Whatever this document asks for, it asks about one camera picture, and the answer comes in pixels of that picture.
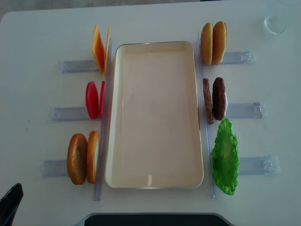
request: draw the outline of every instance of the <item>rectangular tray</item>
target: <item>rectangular tray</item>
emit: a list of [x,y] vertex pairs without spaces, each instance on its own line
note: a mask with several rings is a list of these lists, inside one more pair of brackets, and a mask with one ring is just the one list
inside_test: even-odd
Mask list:
[[203,181],[193,48],[117,49],[105,178],[112,188],[198,187]]

